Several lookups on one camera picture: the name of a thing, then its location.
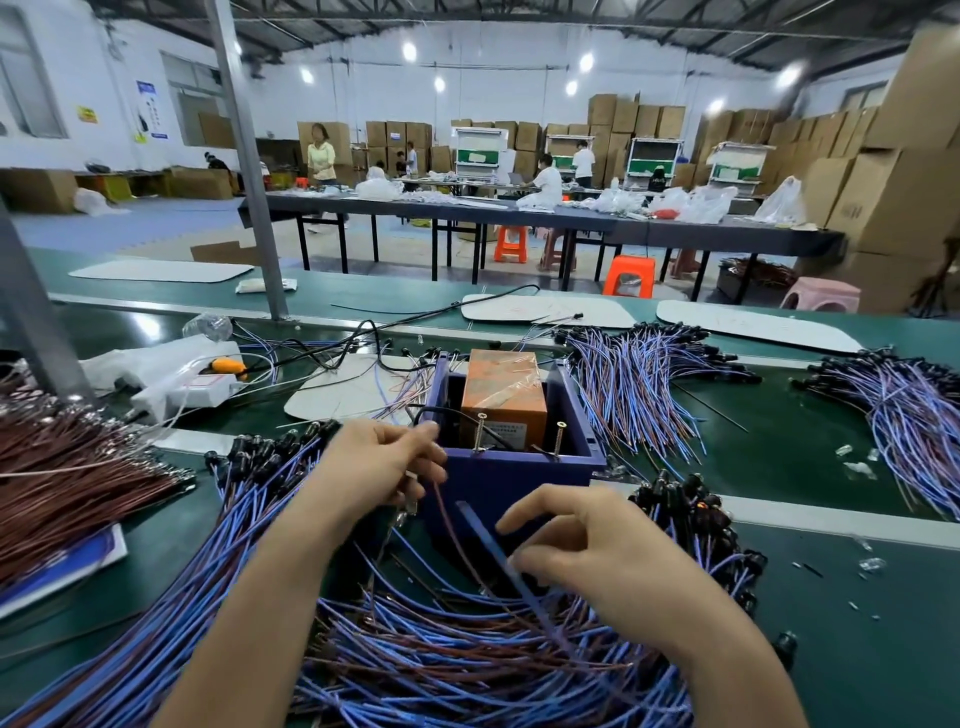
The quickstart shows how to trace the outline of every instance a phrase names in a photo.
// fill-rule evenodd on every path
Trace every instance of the blue floor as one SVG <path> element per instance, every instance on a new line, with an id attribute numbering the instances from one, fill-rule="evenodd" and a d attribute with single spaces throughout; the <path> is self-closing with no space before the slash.
<path id="1" fill-rule="evenodd" d="M 108 254 L 131 245 L 189 232 L 240 224 L 233 200 L 132 200 L 126 215 L 34 215 L 14 213 L 13 224 L 25 245 L 74 253 Z"/>

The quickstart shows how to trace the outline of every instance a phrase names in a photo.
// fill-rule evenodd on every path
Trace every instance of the floor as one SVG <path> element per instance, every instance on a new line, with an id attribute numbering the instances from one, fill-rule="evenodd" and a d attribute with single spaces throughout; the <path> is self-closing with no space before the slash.
<path id="1" fill-rule="evenodd" d="M 28 246 L 92 254 L 136 255 L 154 259 L 190 260 L 195 245 L 238 240 L 242 246 L 254 244 L 251 230 L 244 230 L 236 213 L 237 200 L 137 200 L 120 206 L 122 214 L 88 217 L 86 215 L 15 214 L 13 221 Z M 353 274 L 367 276 L 399 276 L 430 280 L 430 229 L 420 228 L 395 217 L 377 217 L 377 240 L 380 262 L 373 262 L 370 218 L 354 216 L 348 225 L 348 268 Z M 300 241 L 294 221 L 274 223 L 276 249 L 280 265 L 291 272 L 302 268 Z M 488 243 L 486 268 L 480 282 L 487 285 L 520 285 L 535 282 L 543 288 L 559 289 L 556 277 L 537 268 L 543 252 L 542 236 L 528 240 L 528 260 L 493 262 L 494 243 Z M 594 282 L 598 251 L 595 246 L 581 245 L 577 250 L 577 267 L 571 274 L 570 289 L 583 293 L 599 293 L 612 259 L 607 249 L 601 268 L 600 282 Z M 340 272 L 340 244 L 336 226 L 308 226 L 307 251 L 312 270 Z M 453 236 L 452 263 L 445 264 L 446 236 L 440 234 L 440 280 L 469 281 L 473 261 L 473 240 Z M 663 250 L 625 246 L 625 255 L 648 255 L 657 261 L 658 270 Z M 712 254 L 704 274 L 700 300 L 730 303 L 715 291 L 720 261 L 734 254 Z M 793 258 L 765 256 L 786 265 Z M 667 277 L 654 289 L 656 299 L 685 299 L 693 288 L 693 276 L 676 280 Z M 745 303 L 769 304 L 748 295 Z"/>

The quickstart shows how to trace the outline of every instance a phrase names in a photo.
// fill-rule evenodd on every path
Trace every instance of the poster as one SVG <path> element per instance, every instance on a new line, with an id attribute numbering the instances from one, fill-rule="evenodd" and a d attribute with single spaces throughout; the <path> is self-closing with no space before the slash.
<path id="1" fill-rule="evenodd" d="M 148 133 L 154 139 L 170 138 L 163 130 L 163 122 L 160 120 L 160 106 L 156 98 L 156 87 L 146 81 L 137 81 L 136 89 L 140 94 L 137 104 L 138 131 L 144 134 Z"/>

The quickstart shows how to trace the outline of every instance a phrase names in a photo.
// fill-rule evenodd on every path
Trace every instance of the orange stool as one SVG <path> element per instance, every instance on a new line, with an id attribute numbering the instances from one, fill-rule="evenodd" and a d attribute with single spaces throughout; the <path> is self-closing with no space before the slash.
<path id="1" fill-rule="evenodd" d="M 515 236 L 516 242 L 511 242 L 510 237 Z M 493 251 L 493 260 L 498 263 L 503 262 L 504 255 L 516 255 L 520 263 L 527 262 L 527 229 L 512 228 L 507 225 L 501 225 L 496 234 L 496 250 Z"/>
<path id="2" fill-rule="evenodd" d="M 610 263 L 607 280 L 603 284 L 604 296 L 616 296 L 616 286 L 620 276 L 631 275 L 640 278 L 640 297 L 654 297 L 654 276 L 657 274 L 657 262 L 652 257 L 636 255 L 617 255 Z"/>

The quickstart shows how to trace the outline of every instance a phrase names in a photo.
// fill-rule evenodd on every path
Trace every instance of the hand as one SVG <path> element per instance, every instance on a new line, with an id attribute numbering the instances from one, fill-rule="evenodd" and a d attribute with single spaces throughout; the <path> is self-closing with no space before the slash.
<path id="1" fill-rule="evenodd" d="M 583 596 L 627 640 L 689 664 L 730 626 L 754 629 L 726 592 L 616 491 L 541 485 L 511 506 L 496 530 L 511 533 L 543 514 L 555 518 L 514 552 L 512 564 Z"/>
<path id="2" fill-rule="evenodd" d="M 297 498 L 310 501 L 311 511 L 330 513 L 344 522 L 346 538 L 376 506 L 402 505 L 405 493 L 416 499 L 425 495 L 408 472 L 434 483 L 446 481 L 446 453 L 434 442 L 439 434 L 434 422 L 410 428 L 347 420 Z"/>

